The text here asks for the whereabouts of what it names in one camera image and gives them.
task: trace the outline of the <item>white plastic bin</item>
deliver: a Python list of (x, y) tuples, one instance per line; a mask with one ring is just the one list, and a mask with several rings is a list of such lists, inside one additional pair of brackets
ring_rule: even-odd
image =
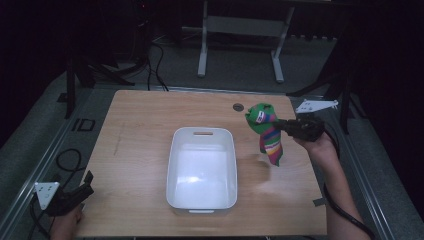
[(226, 213), (237, 201), (231, 133), (222, 128), (178, 129), (169, 156), (166, 199), (177, 213)]

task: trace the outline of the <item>small dark object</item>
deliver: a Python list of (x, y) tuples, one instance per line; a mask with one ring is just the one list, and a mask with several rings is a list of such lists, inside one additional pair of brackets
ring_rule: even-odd
[(298, 114), (296, 119), (283, 120), (273, 123), (278, 130), (287, 135), (308, 142), (315, 142), (325, 131), (325, 123), (312, 113)]
[(237, 112), (241, 112), (244, 110), (244, 106), (241, 103), (234, 103), (233, 109)]

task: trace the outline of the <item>table leg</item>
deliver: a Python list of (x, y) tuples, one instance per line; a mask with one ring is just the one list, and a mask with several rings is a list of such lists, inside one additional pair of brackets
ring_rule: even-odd
[(207, 46), (207, 37), (208, 37), (208, 1), (203, 3), (203, 28), (202, 28), (202, 49), (200, 50), (200, 59), (199, 59), (199, 69), (197, 71), (197, 76), (204, 77), (206, 75), (206, 61), (208, 58), (208, 46)]
[(272, 59), (272, 64), (274, 66), (275, 80), (278, 83), (284, 82), (283, 71), (281, 70), (280, 54), (281, 54), (281, 49), (283, 48), (284, 40), (286, 39), (286, 36), (287, 36), (287, 31), (290, 26), (290, 21), (293, 16), (293, 12), (294, 12), (294, 7), (290, 7), (287, 13), (286, 21), (282, 28), (282, 33), (280, 35), (280, 41), (278, 43), (277, 49), (271, 51), (271, 59)]

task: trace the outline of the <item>human arm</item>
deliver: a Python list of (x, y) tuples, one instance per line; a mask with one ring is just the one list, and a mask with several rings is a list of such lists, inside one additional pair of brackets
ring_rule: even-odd
[[(311, 160), (323, 172), (328, 192), (334, 202), (349, 215), (363, 222), (353, 201), (349, 184), (331, 138), (323, 133), (315, 142), (294, 140), (306, 149)], [(329, 239), (370, 239), (364, 231), (340, 216), (332, 207), (327, 206), (326, 211)]]
[(77, 206), (64, 216), (52, 217), (52, 227), (50, 229), (50, 240), (72, 240), (78, 222), (82, 219), (83, 213), (80, 206)]

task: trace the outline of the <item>human hand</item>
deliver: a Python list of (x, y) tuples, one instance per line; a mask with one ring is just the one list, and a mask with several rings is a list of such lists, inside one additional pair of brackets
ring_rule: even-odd
[(322, 171), (329, 172), (340, 165), (337, 151), (333, 142), (325, 132), (315, 141), (308, 142), (297, 138), (293, 139), (299, 145), (304, 147), (309, 157), (314, 161)]
[(83, 213), (78, 205), (64, 216), (52, 217), (50, 239), (71, 240), (74, 238), (77, 224), (83, 218)]

